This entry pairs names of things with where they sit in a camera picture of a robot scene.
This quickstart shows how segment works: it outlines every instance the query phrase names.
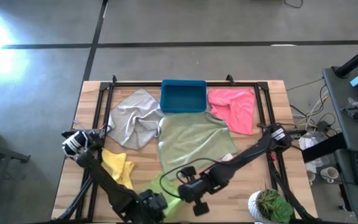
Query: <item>floor stripe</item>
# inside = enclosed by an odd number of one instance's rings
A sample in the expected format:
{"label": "floor stripe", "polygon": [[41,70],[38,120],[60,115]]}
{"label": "floor stripe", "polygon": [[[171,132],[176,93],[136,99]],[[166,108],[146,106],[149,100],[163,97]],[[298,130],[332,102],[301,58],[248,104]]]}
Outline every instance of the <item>floor stripe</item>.
{"label": "floor stripe", "polygon": [[89,51],[88,61],[86,62],[85,71],[82,78],[83,81],[88,81],[91,76],[93,60],[94,60],[94,56],[96,55],[96,49],[98,46],[100,33],[102,31],[104,14],[106,12],[107,4],[108,4],[108,0],[103,0],[102,8],[100,9],[100,13],[99,13],[98,23],[96,25],[96,30],[94,32],[94,36],[92,40],[91,50]]}
{"label": "floor stripe", "polygon": [[92,44],[9,44],[1,49],[87,49]]}
{"label": "floor stripe", "polygon": [[98,48],[252,47],[272,45],[358,45],[358,40],[108,43],[98,44]]}

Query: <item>blue tray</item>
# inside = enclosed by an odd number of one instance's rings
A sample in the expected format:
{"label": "blue tray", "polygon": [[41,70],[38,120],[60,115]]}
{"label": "blue tray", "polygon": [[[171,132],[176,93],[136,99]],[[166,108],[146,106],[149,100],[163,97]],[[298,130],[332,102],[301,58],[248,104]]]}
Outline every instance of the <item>blue tray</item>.
{"label": "blue tray", "polygon": [[199,113],[206,110],[206,82],[163,80],[160,106],[168,113]]}

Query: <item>concrete floor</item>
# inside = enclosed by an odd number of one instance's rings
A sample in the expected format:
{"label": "concrete floor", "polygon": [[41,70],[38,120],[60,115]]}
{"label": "concrete floor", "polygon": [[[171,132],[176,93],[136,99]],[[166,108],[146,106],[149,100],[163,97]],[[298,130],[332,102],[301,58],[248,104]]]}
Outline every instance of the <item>concrete floor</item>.
{"label": "concrete floor", "polygon": [[[101,5],[0,0],[0,45],[90,44]],[[358,40],[358,0],[305,1],[301,9],[269,0],[111,0],[99,42],[234,40]],[[71,126],[89,53],[0,49],[0,145],[31,154],[28,164],[14,162],[8,170],[0,188],[0,223],[50,218],[63,162],[60,133]],[[222,80],[230,73],[238,80],[281,79],[291,88],[321,78],[322,68],[356,53],[358,45],[98,49],[89,79],[115,74],[119,80]],[[322,86],[320,81],[289,91],[290,103],[310,110]],[[330,103],[324,112],[334,112]],[[311,188],[320,218],[356,222],[337,209],[337,185],[317,179]]]}

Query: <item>yellow towel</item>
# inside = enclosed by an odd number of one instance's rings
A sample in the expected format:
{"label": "yellow towel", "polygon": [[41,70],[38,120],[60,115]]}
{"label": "yellow towel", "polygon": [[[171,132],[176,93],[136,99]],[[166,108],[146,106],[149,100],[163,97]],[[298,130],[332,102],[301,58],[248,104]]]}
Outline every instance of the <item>yellow towel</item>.
{"label": "yellow towel", "polygon": [[125,185],[128,189],[133,190],[129,175],[134,168],[134,162],[126,162],[127,154],[114,154],[107,149],[102,150],[102,167],[118,183]]}

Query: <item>white cup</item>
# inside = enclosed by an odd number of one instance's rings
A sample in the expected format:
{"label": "white cup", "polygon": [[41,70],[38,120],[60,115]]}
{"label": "white cup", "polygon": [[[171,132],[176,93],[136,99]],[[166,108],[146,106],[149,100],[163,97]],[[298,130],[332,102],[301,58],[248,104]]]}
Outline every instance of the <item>white cup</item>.
{"label": "white cup", "polygon": [[308,172],[308,179],[309,179],[309,184],[312,186],[313,185],[313,181],[316,178],[316,174],[312,173],[310,170],[307,171]]}
{"label": "white cup", "polygon": [[334,182],[334,179],[337,179],[339,177],[339,172],[333,167],[327,167],[320,171],[320,175],[322,178],[327,180],[329,184],[332,184]]}

